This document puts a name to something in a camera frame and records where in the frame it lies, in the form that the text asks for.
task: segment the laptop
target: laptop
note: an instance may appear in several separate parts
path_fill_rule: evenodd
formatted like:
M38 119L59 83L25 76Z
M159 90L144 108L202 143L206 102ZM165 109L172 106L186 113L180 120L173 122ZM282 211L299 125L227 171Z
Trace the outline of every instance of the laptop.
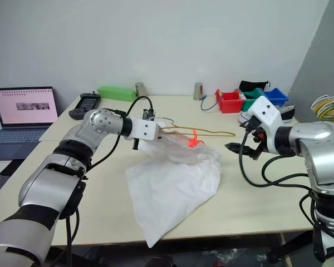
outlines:
M0 160L25 159L57 118L52 87L0 88Z

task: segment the green box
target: green box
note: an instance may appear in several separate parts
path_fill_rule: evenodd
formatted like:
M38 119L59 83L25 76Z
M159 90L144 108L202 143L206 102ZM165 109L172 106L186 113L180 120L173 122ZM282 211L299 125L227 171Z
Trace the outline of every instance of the green box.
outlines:
M136 99L136 92L132 89L101 86L98 93L102 98L115 99L121 101L133 102Z
M263 91L260 88L256 88L251 92L243 92L246 100L242 106L243 111L248 111L252 104L254 104L255 100L260 96L265 96Z

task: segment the white plastic bag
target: white plastic bag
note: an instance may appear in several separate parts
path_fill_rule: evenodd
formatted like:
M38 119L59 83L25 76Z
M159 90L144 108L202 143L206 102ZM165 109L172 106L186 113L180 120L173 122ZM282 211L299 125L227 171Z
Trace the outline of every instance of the white plastic bag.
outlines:
M220 154L188 147L184 135L140 141L152 158L125 171L137 223L151 248L165 233L217 193Z

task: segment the black device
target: black device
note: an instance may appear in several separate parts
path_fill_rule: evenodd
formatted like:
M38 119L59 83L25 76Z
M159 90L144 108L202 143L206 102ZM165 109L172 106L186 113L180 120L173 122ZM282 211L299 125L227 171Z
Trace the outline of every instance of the black device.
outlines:
M77 106L69 111L69 116L74 120L83 120L85 113L97 108L100 103L100 95L93 93L82 93Z

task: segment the blue bin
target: blue bin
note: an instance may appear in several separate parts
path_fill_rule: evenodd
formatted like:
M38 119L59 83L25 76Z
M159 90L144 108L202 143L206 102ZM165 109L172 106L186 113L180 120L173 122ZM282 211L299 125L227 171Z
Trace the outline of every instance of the blue bin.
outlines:
M278 88L263 93L275 106L283 107L284 103L289 100L289 98Z

